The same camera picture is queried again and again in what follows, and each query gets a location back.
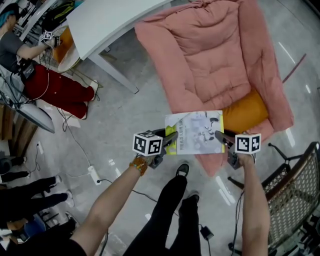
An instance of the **gray shirt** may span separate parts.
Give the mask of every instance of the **gray shirt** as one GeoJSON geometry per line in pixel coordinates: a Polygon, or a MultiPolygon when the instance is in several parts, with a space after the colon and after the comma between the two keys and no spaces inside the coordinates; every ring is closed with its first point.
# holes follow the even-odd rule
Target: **gray shirt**
{"type": "Polygon", "coordinates": [[[12,31],[6,32],[0,39],[0,65],[10,72],[19,69],[17,51],[24,43],[12,31]]]}

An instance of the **gray floor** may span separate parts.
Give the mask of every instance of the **gray floor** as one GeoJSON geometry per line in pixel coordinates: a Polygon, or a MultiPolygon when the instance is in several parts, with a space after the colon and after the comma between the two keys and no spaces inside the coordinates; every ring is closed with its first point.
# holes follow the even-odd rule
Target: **gray floor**
{"type": "MultiPolygon", "coordinates": [[[[281,3],[277,0],[259,0],[259,4],[273,40],[281,77],[284,78],[303,54],[307,54],[284,85],[295,118],[294,126],[269,140],[288,156],[301,154],[310,142],[320,140],[320,97],[317,91],[320,87],[320,19],[301,0],[281,0],[281,3]]],[[[170,109],[153,63],[136,39],[135,32],[129,31],[110,48],[110,53],[117,57],[114,65],[136,84],[140,92],[132,94],[86,60],[79,69],[104,87],[98,91],[100,101],[90,104],[87,119],[74,119],[69,124],[100,177],[113,181],[134,156],[131,150],[133,134],[164,127],[164,116],[170,113],[170,109]]],[[[27,182],[60,174],[64,184],[55,189],[70,189],[74,194],[75,207],[68,208],[61,203],[54,210],[60,213],[70,211],[82,222],[109,183],[96,186],[90,176],[81,176],[87,173],[88,167],[83,153],[69,131],[63,132],[63,120],[57,110],[49,105],[44,107],[53,118],[56,132],[50,134],[37,130],[27,152],[27,166],[29,169],[34,167],[36,144],[40,141],[44,151],[44,154],[38,155],[41,170],[34,172],[27,182]]],[[[164,185],[174,176],[179,161],[184,159],[191,163],[187,189],[198,190],[201,196],[198,208],[200,223],[214,233],[214,238],[210,240],[211,253],[216,256],[229,255],[227,245],[234,235],[235,209],[240,191],[227,181],[227,177],[232,175],[241,181],[241,170],[235,172],[226,166],[215,177],[208,178],[193,156],[166,156],[158,169],[147,171],[135,189],[157,199],[164,185]]],[[[282,162],[279,155],[265,143],[256,164],[261,180],[282,162]]],[[[153,201],[132,193],[109,230],[105,255],[122,255],[147,223],[154,206],[153,201]]],[[[177,230],[178,218],[174,215],[167,238],[168,247],[177,230]]],[[[241,233],[237,243],[241,243],[241,233]]],[[[201,251],[202,255],[209,255],[208,244],[202,238],[201,251]]]]}

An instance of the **hand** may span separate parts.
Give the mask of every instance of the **hand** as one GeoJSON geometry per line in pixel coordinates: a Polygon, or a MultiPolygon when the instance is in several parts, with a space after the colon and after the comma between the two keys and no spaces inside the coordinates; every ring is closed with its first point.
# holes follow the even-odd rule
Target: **hand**
{"type": "Polygon", "coordinates": [[[252,157],[251,154],[236,154],[239,158],[239,163],[240,165],[244,166],[249,166],[249,165],[255,165],[254,158],[252,157]]]}
{"type": "Polygon", "coordinates": [[[152,161],[155,159],[155,155],[151,155],[151,156],[139,156],[140,158],[144,159],[146,161],[146,163],[149,165],[151,165],[152,161]]]}
{"type": "Polygon", "coordinates": [[[49,47],[51,47],[51,48],[56,48],[56,47],[58,47],[59,45],[62,44],[62,41],[57,41],[57,45],[56,45],[56,39],[55,39],[55,37],[52,37],[51,40],[46,41],[45,43],[47,45],[49,45],[49,47]]]}

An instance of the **backpack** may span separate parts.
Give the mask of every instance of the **backpack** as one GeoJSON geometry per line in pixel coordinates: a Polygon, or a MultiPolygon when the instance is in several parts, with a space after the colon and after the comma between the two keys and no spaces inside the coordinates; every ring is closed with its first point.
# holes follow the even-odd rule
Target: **backpack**
{"type": "Polygon", "coordinates": [[[45,31],[53,31],[60,24],[65,22],[67,16],[74,10],[74,8],[75,0],[70,0],[48,11],[41,25],[42,33],[45,31]]]}

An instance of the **pink cushion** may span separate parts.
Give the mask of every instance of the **pink cushion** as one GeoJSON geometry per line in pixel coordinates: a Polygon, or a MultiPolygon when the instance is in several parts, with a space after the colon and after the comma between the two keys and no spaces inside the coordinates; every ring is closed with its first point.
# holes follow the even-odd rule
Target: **pink cushion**
{"type": "MultiPolygon", "coordinates": [[[[173,113],[221,110],[255,87],[269,113],[253,132],[265,140],[293,125],[274,49],[256,0],[199,0],[135,26],[173,113]]],[[[209,176],[226,154],[197,155],[209,176]]]]}

